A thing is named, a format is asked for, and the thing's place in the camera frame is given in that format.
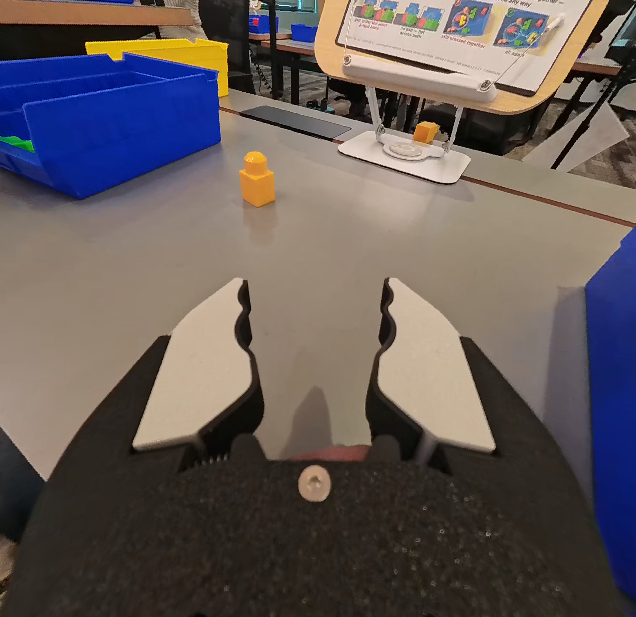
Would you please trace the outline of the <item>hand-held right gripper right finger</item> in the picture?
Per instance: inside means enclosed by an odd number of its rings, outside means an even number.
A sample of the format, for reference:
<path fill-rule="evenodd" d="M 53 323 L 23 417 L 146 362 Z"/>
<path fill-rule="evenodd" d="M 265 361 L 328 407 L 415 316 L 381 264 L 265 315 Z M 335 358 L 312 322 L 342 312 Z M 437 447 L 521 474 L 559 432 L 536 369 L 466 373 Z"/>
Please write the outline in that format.
<path fill-rule="evenodd" d="M 402 455 L 440 445 L 491 455 L 496 442 L 455 326 L 396 277 L 384 280 L 379 349 L 366 395 L 371 438 Z"/>

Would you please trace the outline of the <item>yellow plastic bin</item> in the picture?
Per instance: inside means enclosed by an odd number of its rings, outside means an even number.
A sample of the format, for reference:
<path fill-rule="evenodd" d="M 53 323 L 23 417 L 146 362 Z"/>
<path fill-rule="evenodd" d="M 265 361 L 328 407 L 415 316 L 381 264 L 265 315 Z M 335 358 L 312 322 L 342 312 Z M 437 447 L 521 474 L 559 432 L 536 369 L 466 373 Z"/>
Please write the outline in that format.
<path fill-rule="evenodd" d="M 137 39 L 85 43 L 89 55 L 107 54 L 119 61 L 124 53 L 202 67 L 218 72 L 219 97 L 229 95 L 228 44 L 215 40 Z"/>

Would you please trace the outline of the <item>black office chair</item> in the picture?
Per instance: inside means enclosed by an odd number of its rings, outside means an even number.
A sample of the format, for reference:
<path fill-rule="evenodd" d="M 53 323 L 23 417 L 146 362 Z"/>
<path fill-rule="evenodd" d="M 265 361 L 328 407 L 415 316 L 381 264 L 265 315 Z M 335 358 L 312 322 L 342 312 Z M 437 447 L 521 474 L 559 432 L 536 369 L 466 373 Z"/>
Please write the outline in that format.
<path fill-rule="evenodd" d="M 254 95 L 249 55 L 249 1 L 199 0 L 199 11 L 206 36 L 228 45 L 229 88 Z"/>

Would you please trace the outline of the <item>wooden shelf board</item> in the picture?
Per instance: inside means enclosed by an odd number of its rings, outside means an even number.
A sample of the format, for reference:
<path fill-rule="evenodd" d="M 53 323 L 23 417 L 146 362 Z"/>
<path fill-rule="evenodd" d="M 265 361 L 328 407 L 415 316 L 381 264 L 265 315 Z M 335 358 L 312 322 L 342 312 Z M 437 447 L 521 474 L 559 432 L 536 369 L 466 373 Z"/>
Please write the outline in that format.
<path fill-rule="evenodd" d="M 139 4 L 1 0 L 2 25 L 190 26 L 189 9 Z"/>

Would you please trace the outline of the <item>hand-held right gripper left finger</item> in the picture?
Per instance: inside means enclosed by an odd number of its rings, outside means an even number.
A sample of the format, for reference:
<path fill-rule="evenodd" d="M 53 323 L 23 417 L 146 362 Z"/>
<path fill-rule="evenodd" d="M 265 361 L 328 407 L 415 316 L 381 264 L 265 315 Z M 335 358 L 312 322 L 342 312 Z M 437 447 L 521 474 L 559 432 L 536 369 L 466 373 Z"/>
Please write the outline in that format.
<path fill-rule="evenodd" d="M 250 350 L 249 284 L 233 279 L 187 313 L 171 332 L 132 442 L 136 452 L 188 445 L 229 453 L 264 414 Z"/>

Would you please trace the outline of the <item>black inset table panel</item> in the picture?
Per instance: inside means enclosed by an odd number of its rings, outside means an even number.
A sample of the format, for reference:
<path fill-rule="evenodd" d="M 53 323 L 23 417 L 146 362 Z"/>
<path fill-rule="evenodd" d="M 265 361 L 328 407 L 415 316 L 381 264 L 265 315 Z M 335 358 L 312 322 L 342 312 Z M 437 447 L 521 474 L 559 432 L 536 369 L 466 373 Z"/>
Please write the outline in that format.
<path fill-rule="evenodd" d="M 328 141 L 332 141 L 352 129 L 348 126 L 339 125 L 338 123 L 268 105 L 261 105 L 244 110 L 240 112 L 240 116 Z"/>

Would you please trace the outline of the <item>printed instruction sheet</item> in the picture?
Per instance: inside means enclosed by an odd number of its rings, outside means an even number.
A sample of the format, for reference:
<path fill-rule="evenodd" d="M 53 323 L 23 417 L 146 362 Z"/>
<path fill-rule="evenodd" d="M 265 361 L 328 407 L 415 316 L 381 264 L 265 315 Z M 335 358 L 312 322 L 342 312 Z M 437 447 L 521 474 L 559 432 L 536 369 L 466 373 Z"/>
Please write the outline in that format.
<path fill-rule="evenodd" d="M 592 0 L 349 0 L 337 44 L 533 95 Z"/>

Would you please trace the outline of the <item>wooden clipboard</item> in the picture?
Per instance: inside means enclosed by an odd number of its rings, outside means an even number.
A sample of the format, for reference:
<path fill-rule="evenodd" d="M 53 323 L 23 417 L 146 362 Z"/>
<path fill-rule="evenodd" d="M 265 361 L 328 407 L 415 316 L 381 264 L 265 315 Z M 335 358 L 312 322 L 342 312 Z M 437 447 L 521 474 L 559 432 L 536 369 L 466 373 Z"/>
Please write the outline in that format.
<path fill-rule="evenodd" d="M 391 74 L 388 74 L 386 78 L 383 78 L 377 71 L 371 71 L 368 78 L 348 77 L 343 70 L 343 60 L 347 52 L 344 47 L 337 44 L 337 33 L 345 15 L 347 2 L 348 0 L 325 0 L 314 43 L 314 55 L 320 69 L 333 79 L 414 96 L 428 102 L 462 106 L 473 111 L 511 116 L 528 112 L 544 103 L 549 97 L 556 95 L 561 85 L 569 78 L 581 78 L 581 84 L 584 84 L 584 81 L 591 84 L 595 80 L 615 78 L 621 68 L 618 64 L 607 59 L 587 60 L 578 57 L 585 40 L 592 32 L 593 26 L 598 22 L 603 10 L 610 2 L 610 0 L 592 0 L 537 93 L 531 96 L 519 95 L 498 88 L 493 101 L 482 103 L 468 96 L 452 95 L 445 85 L 436 86 L 434 89 L 420 86 L 401 86 L 397 82 L 395 73 L 397 62 L 386 59 L 379 59 L 381 63 L 386 65 L 386 67 L 382 67 L 382 70 L 391 71 Z"/>

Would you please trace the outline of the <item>yellow toy block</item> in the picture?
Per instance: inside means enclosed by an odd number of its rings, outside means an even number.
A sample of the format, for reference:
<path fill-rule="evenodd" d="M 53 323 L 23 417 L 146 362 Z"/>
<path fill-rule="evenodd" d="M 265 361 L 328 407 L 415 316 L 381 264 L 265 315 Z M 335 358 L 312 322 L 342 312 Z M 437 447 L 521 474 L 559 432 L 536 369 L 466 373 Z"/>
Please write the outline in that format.
<path fill-rule="evenodd" d="M 240 170 L 240 186 L 243 200 L 260 208 L 275 201 L 274 174 L 268 169 L 265 155 L 258 151 L 244 156 Z"/>

